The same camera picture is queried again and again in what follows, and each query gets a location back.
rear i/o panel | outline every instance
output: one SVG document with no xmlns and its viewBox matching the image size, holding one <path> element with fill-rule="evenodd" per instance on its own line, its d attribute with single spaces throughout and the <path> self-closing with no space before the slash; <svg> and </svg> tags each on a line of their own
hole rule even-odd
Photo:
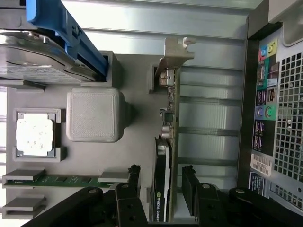
<svg viewBox="0 0 303 227">
<path fill-rule="evenodd" d="M 277 110 L 279 63 L 277 40 L 259 50 L 252 149 L 272 156 Z"/>
</svg>

metal mesh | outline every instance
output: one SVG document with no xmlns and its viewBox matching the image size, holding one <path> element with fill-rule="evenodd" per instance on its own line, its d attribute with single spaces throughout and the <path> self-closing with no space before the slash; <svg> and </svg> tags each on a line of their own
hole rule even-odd
<svg viewBox="0 0 303 227">
<path fill-rule="evenodd" d="M 287 190 L 281 188 L 278 185 L 271 184 L 272 192 L 280 196 L 281 198 L 285 199 L 286 201 L 292 203 L 299 209 L 303 210 L 303 201 L 301 198 L 298 198 L 297 196 L 293 195 L 292 193 L 288 192 Z"/>
<path fill-rule="evenodd" d="M 274 170 L 303 182 L 303 55 L 282 60 Z"/>
</svg>

sticker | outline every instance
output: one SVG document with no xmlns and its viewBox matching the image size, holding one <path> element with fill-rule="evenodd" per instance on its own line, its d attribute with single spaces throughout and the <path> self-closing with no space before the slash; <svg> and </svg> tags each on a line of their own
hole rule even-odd
<svg viewBox="0 0 303 227">
<path fill-rule="evenodd" d="M 264 177 L 260 176 L 255 172 L 250 172 L 250 181 L 249 181 L 248 189 L 258 193 L 259 195 L 263 195 L 264 183 L 265 183 Z"/>
<path fill-rule="evenodd" d="M 267 58 L 267 46 L 262 46 L 260 49 L 261 53 L 260 53 L 260 61 L 264 60 L 265 58 Z"/>
<path fill-rule="evenodd" d="M 75 84 L 81 82 L 55 68 L 42 66 L 0 66 L 0 77 L 46 84 Z"/>
<path fill-rule="evenodd" d="M 263 156 L 251 154 L 250 167 L 268 177 L 271 176 L 271 161 Z"/>
<path fill-rule="evenodd" d="M 267 76 L 267 87 L 278 85 L 278 77 L 279 77 L 279 63 L 272 65 L 272 59 L 270 59 L 269 72 Z"/>
<path fill-rule="evenodd" d="M 278 44 L 278 40 L 275 39 L 267 45 L 267 58 L 276 54 L 278 47 L 277 44 Z"/>
</svg>

